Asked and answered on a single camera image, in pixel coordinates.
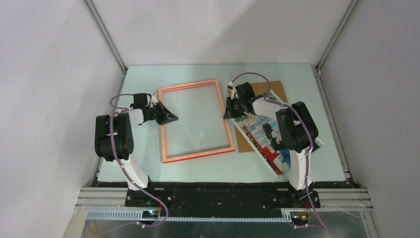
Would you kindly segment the colourful printed photo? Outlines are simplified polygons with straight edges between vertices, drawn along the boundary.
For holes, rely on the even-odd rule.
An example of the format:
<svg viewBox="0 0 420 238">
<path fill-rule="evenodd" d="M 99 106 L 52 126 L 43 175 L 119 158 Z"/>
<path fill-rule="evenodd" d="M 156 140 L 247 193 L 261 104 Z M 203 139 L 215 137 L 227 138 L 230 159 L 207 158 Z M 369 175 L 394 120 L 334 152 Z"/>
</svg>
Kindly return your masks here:
<svg viewBox="0 0 420 238">
<path fill-rule="evenodd" d="M 283 141 L 275 120 L 245 114 L 231 121 L 275 177 L 290 170 L 290 154 L 281 148 Z"/>
</svg>

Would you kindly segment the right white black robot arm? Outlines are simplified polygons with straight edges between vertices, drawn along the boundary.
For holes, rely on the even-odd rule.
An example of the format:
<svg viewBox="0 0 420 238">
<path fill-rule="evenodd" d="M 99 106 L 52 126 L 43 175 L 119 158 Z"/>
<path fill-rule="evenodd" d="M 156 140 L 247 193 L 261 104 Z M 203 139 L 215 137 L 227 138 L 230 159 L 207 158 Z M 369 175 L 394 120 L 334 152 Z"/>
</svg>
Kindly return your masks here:
<svg viewBox="0 0 420 238">
<path fill-rule="evenodd" d="M 231 95 L 226 98 L 224 119 L 234 122 L 264 158 L 263 151 L 278 153 L 278 158 L 290 168 L 289 182 L 294 190 L 288 201 L 294 207 L 303 206 L 308 195 L 304 191 L 312 181 L 310 160 L 318 128 L 303 102 L 288 104 L 272 91 L 256 95 L 250 83 L 229 82 Z"/>
</svg>

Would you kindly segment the clear acrylic sheet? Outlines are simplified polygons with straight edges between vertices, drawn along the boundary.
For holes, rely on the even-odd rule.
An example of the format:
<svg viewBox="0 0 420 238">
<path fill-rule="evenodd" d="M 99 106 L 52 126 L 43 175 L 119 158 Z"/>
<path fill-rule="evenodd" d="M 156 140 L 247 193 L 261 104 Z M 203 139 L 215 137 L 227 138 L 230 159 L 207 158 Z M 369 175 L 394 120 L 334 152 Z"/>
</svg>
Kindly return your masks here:
<svg viewBox="0 0 420 238">
<path fill-rule="evenodd" d="M 163 103 L 179 117 L 165 125 L 169 160 L 231 146 L 215 84 L 164 92 Z"/>
</svg>

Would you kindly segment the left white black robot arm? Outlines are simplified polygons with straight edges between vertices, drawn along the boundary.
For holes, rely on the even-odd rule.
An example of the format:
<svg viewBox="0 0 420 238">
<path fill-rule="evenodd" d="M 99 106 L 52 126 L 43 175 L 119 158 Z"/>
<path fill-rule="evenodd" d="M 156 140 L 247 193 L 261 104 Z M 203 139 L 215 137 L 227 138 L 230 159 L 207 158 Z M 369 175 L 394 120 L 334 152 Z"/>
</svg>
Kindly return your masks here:
<svg viewBox="0 0 420 238">
<path fill-rule="evenodd" d="M 114 164 L 124 175 L 130 190 L 139 190 L 137 199 L 144 206 L 152 206 L 157 199 L 154 190 L 147 188 L 150 177 L 141 169 L 134 158 L 134 137 L 132 124 L 142 125 L 155 121 L 165 125 L 179 120 L 153 94 L 119 94 L 110 101 L 118 111 L 100 115 L 95 121 L 96 155 Z"/>
</svg>

